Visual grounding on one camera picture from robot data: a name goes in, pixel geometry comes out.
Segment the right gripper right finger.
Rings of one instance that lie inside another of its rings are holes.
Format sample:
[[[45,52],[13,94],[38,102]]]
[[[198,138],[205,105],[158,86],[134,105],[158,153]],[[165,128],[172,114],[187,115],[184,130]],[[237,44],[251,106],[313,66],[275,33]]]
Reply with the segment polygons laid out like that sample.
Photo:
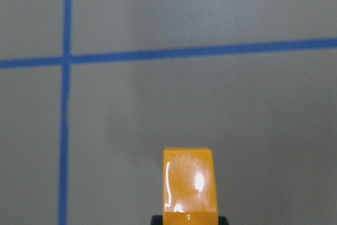
[[[225,216],[218,217],[219,225],[229,225],[229,222]]]

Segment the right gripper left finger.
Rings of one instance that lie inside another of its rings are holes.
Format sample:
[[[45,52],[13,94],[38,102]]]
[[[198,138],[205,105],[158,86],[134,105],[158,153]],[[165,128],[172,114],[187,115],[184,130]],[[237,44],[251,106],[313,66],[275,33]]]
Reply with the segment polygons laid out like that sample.
[[[163,225],[163,216],[154,215],[151,217],[151,225]]]

